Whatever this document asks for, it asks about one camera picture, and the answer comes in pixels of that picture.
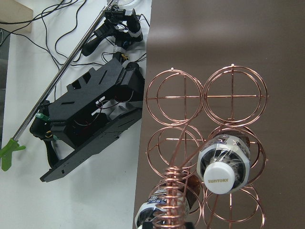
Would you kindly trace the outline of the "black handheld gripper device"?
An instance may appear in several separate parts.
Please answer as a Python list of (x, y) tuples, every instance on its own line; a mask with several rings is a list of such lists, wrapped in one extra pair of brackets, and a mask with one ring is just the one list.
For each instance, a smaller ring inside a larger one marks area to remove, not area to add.
[(96, 38), (86, 43), (82, 48), (81, 53), (84, 56), (91, 55), (98, 45), (110, 36), (122, 41), (124, 47), (126, 44), (143, 40), (141, 25), (135, 9), (126, 10), (111, 7), (105, 12), (104, 23), (93, 34)]

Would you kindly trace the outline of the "tea bottle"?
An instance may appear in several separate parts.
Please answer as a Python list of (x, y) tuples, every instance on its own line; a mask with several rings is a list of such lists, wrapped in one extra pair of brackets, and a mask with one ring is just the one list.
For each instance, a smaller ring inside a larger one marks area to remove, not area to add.
[[(190, 213), (191, 208), (196, 202), (196, 196), (200, 194), (200, 186), (199, 179), (195, 175), (192, 175), (187, 180), (187, 187), (182, 187), (177, 191), (177, 204), (178, 206), (184, 207), (186, 216)], [(162, 184), (149, 196), (147, 201), (140, 206), (134, 219), (136, 228), (152, 228), (153, 221), (157, 220), (155, 214), (160, 213), (164, 216), (168, 210), (165, 208), (168, 200), (165, 184)]]
[(226, 131), (206, 142), (198, 154), (196, 172), (212, 193), (232, 193), (248, 183), (250, 155), (249, 137)]

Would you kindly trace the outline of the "tea bottle back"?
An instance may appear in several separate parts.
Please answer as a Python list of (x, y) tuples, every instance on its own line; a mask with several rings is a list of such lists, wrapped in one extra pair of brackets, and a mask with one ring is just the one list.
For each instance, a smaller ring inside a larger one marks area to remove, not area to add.
[(226, 131), (206, 142), (198, 154), (196, 172), (212, 193), (232, 193), (248, 183), (250, 155), (249, 137)]

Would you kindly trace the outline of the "tea bottle middle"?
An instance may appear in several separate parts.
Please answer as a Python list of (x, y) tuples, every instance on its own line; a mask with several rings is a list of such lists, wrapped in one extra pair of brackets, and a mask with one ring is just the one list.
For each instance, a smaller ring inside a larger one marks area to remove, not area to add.
[[(190, 213), (191, 208), (196, 202), (196, 196), (200, 194), (200, 186), (199, 179), (195, 175), (192, 175), (187, 180), (187, 187), (182, 187), (177, 191), (177, 204), (178, 206), (184, 207), (186, 216)], [(149, 196), (147, 201), (140, 206), (134, 219), (136, 228), (152, 228), (153, 221), (157, 220), (155, 214), (160, 213), (164, 216), (168, 210), (165, 208), (168, 200), (165, 184), (162, 184)]]

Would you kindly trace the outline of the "copper wire bottle basket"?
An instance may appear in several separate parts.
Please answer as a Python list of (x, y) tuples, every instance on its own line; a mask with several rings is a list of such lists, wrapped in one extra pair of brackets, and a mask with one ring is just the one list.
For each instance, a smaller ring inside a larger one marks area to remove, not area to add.
[(268, 97), (262, 77), (236, 64), (207, 78), (175, 68), (148, 77), (134, 228), (264, 228), (254, 182), (266, 153), (251, 125)]

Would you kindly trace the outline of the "green tipped metal rod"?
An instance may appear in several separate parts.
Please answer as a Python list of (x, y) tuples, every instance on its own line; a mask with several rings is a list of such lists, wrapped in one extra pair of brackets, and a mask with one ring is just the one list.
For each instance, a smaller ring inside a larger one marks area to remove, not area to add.
[(97, 28), (101, 20), (104, 18), (105, 11), (109, 9), (113, 4), (118, 3), (116, 0), (110, 0), (107, 2), (107, 4), (102, 8), (100, 13), (98, 14), (97, 18), (94, 20), (92, 25), (89, 27), (89, 29), (86, 31), (84, 36), (81, 38), (79, 43), (76, 45), (74, 50), (71, 52), (63, 66), (58, 70), (57, 74), (54, 76), (51, 83), (48, 85), (46, 90), (43, 92), (41, 97), (38, 99), (37, 103), (34, 105), (32, 110), (29, 112), (25, 120), (22, 122), (16, 133), (12, 138), (9, 139), (7, 144), (0, 150), (0, 167), (3, 171), (7, 171), (11, 168), (12, 164), (12, 152), (14, 151), (20, 151), (26, 148), (26, 146), (21, 146), (18, 143), (19, 137), (23, 134), (24, 130), (29, 125), (30, 121), (34, 118), (35, 114), (37, 113), (39, 107), (41, 104), (45, 101), (45, 99), (50, 95), (54, 87), (57, 85), (58, 81), (61, 79), (61, 77), (64, 75), (65, 71), (69, 68), (71, 62), (75, 58), (75, 56), (80, 52), (81, 48), (85, 45), (85, 43), (89, 40), (91, 34), (93, 31)]

